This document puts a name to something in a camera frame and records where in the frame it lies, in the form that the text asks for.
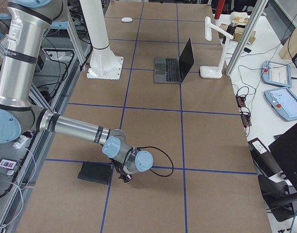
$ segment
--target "white column base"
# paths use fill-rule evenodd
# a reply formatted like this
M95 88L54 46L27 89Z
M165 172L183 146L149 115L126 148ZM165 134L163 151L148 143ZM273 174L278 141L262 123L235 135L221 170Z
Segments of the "white column base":
M200 67L200 75L203 78L220 79L222 72L217 71L218 67Z
M116 57L110 47L103 50L94 49L87 78L119 80L123 61L124 58Z

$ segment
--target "cardboard box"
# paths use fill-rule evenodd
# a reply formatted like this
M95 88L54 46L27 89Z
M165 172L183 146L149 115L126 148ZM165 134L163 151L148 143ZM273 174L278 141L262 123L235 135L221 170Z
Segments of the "cardboard box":
M220 26L220 28L221 29L223 29L223 30L227 30L227 27L228 27L228 25L227 24L221 24L221 26ZM240 28L240 27L236 27L236 29L235 29L235 33L234 33L234 41L239 41L240 39L241 39L241 36L242 36L242 33L244 32L244 28ZM255 41L255 31L253 31L252 33L251 33L251 36L250 36L250 38L249 38L249 42L252 44L254 41ZM219 36L221 37L221 38L223 38L224 37L224 35L223 34L221 34L221 33L218 33L219 34Z

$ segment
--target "white desk lamp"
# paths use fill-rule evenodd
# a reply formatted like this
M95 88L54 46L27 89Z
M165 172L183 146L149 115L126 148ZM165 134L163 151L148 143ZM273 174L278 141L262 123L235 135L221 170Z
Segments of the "white desk lamp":
M226 41L223 47L223 52L218 67L200 67L200 75L203 78L220 79L222 77L222 68L226 58L228 44L230 43L230 40L233 39L233 36L223 29L219 28L218 26L212 24L210 17L207 16L205 17L205 37L209 41L212 40L211 28L225 35Z

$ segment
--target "white pillar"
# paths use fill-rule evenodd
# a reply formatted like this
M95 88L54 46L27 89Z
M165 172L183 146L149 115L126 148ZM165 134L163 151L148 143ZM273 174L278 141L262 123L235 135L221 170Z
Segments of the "white pillar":
M118 80L123 57L116 57L110 49L101 0L80 0L80 3L93 46L87 77Z

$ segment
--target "monitor stand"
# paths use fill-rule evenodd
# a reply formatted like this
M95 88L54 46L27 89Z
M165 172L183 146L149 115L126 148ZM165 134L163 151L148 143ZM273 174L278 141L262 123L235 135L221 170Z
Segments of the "monitor stand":
M265 176L259 176L259 183L268 208L278 222L293 218L297 210L297 191L293 187L288 187L282 181L275 183Z

